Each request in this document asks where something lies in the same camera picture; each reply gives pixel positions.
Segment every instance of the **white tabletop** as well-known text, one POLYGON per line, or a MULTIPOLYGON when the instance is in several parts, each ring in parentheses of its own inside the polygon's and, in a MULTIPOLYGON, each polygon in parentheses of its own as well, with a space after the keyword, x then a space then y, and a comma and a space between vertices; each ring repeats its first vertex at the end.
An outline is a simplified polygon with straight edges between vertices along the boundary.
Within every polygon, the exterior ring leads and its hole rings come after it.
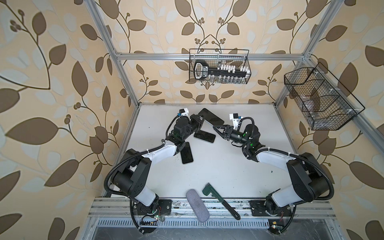
MULTIPOLYGON (((189 115, 198 114, 207 108, 232 125, 230 113, 252 117, 261 134, 260 143, 267 147, 293 152, 290 142, 272 105, 143 105, 140 109, 128 148, 141 151, 161 145, 165 132, 179 109, 188 108, 189 115)), ((250 123, 244 120, 240 131, 250 123)), ((196 139, 190 143, 194 161, 183 165, 180 154, 169 157, 151 166, 147 187, 159 197, 185 197, 189 189, 196 189, 201 197, 209 182, 222 197, 265 197, 269 193, 291 183, 289 174, 279 168, 254 162, 244 157, 241 148, 222 139, 205 122, 201 128, 216 135, 213 144, 196 139)))

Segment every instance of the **key-shaped object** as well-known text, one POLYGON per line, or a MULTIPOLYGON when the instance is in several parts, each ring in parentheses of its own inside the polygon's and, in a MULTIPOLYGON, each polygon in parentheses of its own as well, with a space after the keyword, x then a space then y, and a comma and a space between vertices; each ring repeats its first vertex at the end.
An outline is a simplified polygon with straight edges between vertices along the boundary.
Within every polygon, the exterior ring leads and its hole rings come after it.
POLYGON ((232 214, 232 216, 236 219, 236 220, 240 220, 240 215, 236 212, 236 210, 231 207, 221 196, 220 194, 214 189, 213 186, 211 186, 210 183, 207 183, 203 189, 203 194, 205 196, 208 196, 210 193, 212 193, 212 196, 217 198, 219 200, 219 202, 221 202, 225 208, 232 214))

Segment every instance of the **wire mesh basket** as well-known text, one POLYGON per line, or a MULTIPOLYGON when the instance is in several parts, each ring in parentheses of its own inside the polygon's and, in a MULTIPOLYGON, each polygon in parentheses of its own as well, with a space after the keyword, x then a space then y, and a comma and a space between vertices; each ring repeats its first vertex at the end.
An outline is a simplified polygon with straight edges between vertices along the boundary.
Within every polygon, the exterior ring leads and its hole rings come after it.
POLYGON ((189 81, 206 83, 247 84, 251 77, 249 50, 189 50, 189 81))
POLYGON ((319 64, 285 74, 284 84, 311 130, 339 130, 365 107, 336 76, 319 64), (338 87, 328 82, 326 73, 337 80, 338 87))

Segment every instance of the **smartphone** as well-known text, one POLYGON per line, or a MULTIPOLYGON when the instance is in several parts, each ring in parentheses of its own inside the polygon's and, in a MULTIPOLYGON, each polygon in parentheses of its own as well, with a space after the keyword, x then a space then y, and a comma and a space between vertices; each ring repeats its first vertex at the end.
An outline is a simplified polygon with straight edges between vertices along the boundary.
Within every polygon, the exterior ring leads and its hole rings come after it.
POLYGON ((210 124, 212 124, 213 126, 216 126, 216 125, 223 125, 224 124, 224 120, 222 120, 221 118, 219 118, 218 116, 216 116, 215 114, 211 113, 208 109, 206 108, 203 108, 199 114, 202 114, 204 116, 204 119, 209 122, 210 124))
POLYGON ((193 162, 192 151, 189 142, 185 143, 185 147, 180 151, 181 162, 183 164, 193 162))
POLYGON ((209 142, 209 143, 213 143, 215 141, 215 138, 216 138, 215 134, 205 132, 203 130, 196 132, 193 136, 195 138, 201 139, 201 140, 203 140, 205 142, 209 142))

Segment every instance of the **wallpaper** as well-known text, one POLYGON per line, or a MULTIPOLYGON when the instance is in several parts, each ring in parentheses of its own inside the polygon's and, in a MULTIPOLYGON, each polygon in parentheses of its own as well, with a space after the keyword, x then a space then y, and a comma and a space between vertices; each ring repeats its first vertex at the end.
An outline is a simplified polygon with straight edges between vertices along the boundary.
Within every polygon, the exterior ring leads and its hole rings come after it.
POLYGON ((327 0, 96 0, 114 47, 123 53, 182 48, 302 53, 327 0))
MULTIPOLYGON (((344 3, 313 58, 339 77, 366 106, 361 114, 384 133, 384 2, 344 3)), ((384 239, 384 157, 352 121, 338 131, 311 131, 292 96, 280 112, 299 153, 313 154, 332 176, 330 202, 345 235, 384 239)))
POLYGON ((0 23, 0 239, 73 240, 133 106, 80 1, 0 0, 0 23))
POLYGON ((186 61, 123 61, 137 99, 143 103, 273 103, 292 61, 250 61, 247 84, 221 84, 189 79, 186 61))

